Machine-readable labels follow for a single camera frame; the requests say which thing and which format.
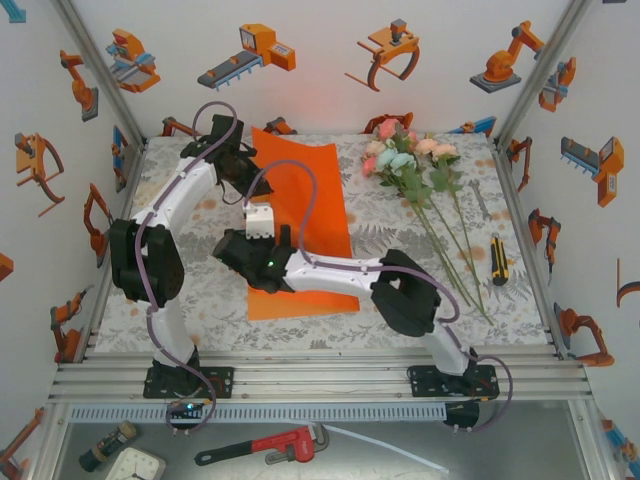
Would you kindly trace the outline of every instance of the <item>aluminum frame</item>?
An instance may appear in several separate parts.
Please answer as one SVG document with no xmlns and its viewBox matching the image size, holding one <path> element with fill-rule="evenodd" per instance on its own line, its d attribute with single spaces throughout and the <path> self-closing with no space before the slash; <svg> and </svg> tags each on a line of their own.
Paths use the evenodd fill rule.
<svg viewBox="0 0 640 480">
<path fill-rule="evenodd" d="M 92 68 L 99 85 L 115 106 L 117 113 L 124 119 L 127 128 L 131 130 L 132 142 L 141 146 L 144 139 L 135 118 L 108 75 L 108 69 L 72 2 L 51 2 L 79 44 L 80 51 Z M 517 201 L 515 184 L 504 152 L 528 108 L 535 101 L 548 71 L 557 61 L 560 51 L 592 3 L 593 0 L 571 0 L 547 43 L 545 53 L 507 117 L 500 132 L 499 152 L 495 154 L 496 168 L 505 192 L 505 200 L 512 217 L 515 217 L 513 221 L 516 235 L 531 276 L 541 318 L 549 329 L 548 334 L 556 340 L 560 339 L 559 327 L 550 304 L 545 301 L 545 288 L 531 253 L 532 242 L 526 235 L 526 222 Z M 135 173 L 131 177 L 135 183 L 129 191 L 123 214 L 128 214 L 137 188 L 142 169 L 140 155 L 136 157 L 134 169 Z M 86 335 L 81 340 L 81 348 L 78 349 L 76 361 L 82 363 L 61 365 L 59 368 L 47 407 L 47 420 L 43 424 L 46 437 L 25 480 L 54 478 L 58 464 L 56 459 L 64 455 L 65 436 L 72 408 L 70 404 L 87 400 L 105 403 L 105 395 L 109 395 L 110 392 L 110 400 L 114 402 L 149 403 L 136 392 L 142 391 L 139 383 L 150 365 L 151 355 L 100 354 L 95 352 L 92 345 L 106 306 L 110 284 L 110 272 L 107 269 L 100 286 L 91 325 L 85 329 Z M 615 465 L 612 465 L 605 454 L 608 451 L 606 439 L 599 429 L 599 416 L 591 398 L 584 368 L 574 361 L 558 361 L 558 357 L 562 358 L 566 354 L 563 348 L 562 342 L 556 341 L 555 345 L 550 342 L 550 345 L 535 347 L 480 347 L 478 352 L 500 355 L 513 367 L 517 385 L 514 395 L 516 400 L 567 400 L 575 427 L 575 440 L 584 457 L 585 473 L 593 480 L 616 478 Z M 357 399 L 354 401 L 414 401 L 410 396 L 408 381 L 402 374 L 409 365 L 433 363 L 423 350 L 417 349 L 374 352 L 204 353 L 202 358 L 204 365 L 228 364 L 237 369 L 235 393 L 228 402 L 255 402 L 257 399 L 268 403 L 282 403 L 285 399 L 293 400 L 291 403 L 309 402 L 312 399 L 317 402 L 318 396 L 329 403 L 344 402 L 351 398 Z M 503 374 L 498 375 L 501 377 L 501 388 L 504 390 Z M 114 381 L 125 385 L 114 389 Z M 380 387 L 382 382 L 386 382 L 384 388 Z"/>
</svg>

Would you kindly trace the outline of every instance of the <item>alarm clock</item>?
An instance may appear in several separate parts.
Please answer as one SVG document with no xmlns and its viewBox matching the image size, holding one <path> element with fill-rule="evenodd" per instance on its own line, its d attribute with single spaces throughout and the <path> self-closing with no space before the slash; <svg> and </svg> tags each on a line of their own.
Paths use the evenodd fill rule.
<svg viewBox="0 0 640 480">
<path fill-rule="evenodd" d="M 165 466 L 161 458 L 129 447 L 118 455 L 107 480 L 158 480 Z"/>
</svg>

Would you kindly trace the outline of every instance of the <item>red pipe wrench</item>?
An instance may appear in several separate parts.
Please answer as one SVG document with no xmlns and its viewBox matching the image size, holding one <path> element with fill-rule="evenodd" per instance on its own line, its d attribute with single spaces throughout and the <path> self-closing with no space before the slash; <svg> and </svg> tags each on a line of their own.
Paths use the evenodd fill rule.
<svg viewBox="0 0 640 480">
<path fill-rule="evenodd" d="M 265 457 L 267 465 L 274 463 L 293 462 L 306 463 L 313 460 L 315 452 L 320 452 L 329 446 L 329 435 L 322 425 L 312 425 L 279 433 L 271 437 L 249 440 L 248 442 L 228 445 L 213 450 L 198 453 L 194 460 L 196 465 L 203 467 L 221 460 L 242 457 L 263 450 L 275 449 Z"/>
</svg>

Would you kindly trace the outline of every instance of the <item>white tube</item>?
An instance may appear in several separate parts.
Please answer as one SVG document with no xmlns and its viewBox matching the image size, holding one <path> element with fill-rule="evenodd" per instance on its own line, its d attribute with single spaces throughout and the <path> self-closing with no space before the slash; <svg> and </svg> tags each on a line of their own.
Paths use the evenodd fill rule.
<svg viewBox="0 0 640 480">
<path fill-rule="evenodd" d="M 313 425 L 312 422 L 296 422 L 293 420 L 283 420 L 282 423 L 293 423 L 294 425 Z M 361 440 L 363 442 L 367 442 L 370 443 L 372 445 L 376 445 L 378 447 L 382 447 L 382 448 L 386 448 L 387 450 L 391 450 L 392 452 L 398 453 L 400 455 L 403 455 L 407 458 L 410 458 L 411 460 L 414 460 L 418 463 L 421 463 L 423 465 L 426 465 L 427 467 L 430 468 L 434 468 L 446 475 L 449 474 L 449 469 L 443 467 L 442 465 L 438 465 L 437 463 L 434 462 L 430 462 L 429 460 L 422 458 L 422 457 L 418 457 L 417 455 L 414 455 L 413 453 L 409 453 L 406 450 L 403 450 L 401 448 L 396 447 L 395 445 L 391 445 L 390 443 L 386 443 L 383 442 L 382 440 L 376 440 L 375 438 L 371 438 L 371 437 L 367 437 L 365 435 L 360 435 L 359 433 L 355 433 L 352 432 L 350 430 L 344 430 L 342 428 L 338 428 L 338 427 L 333 427 L 331 425 L 326 425 L 326 424 L 322 424 L 322 426 L 324 428 L 326 428 L 327 430 L 329 430 L 330 432 L 335 432 L 335 433 L 339 433 L 341 435 L 346 435 L 347 437 L 351 437 L 351 438 L 355 438 L 357 440 Z"/>
</svg>

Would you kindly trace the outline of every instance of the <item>white bracket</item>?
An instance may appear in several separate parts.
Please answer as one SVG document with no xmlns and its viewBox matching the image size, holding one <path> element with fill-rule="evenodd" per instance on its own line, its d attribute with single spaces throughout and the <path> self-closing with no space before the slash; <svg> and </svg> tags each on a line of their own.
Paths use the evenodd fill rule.
<svg viewBox="0 0 640 480">
<path fill-rule="evenodd" d="M 275 217 L 268 203 L 251 203 L 242 206 L 245 215 L 247 238 L 272 238 L 275 236 Z"/>
</svg>

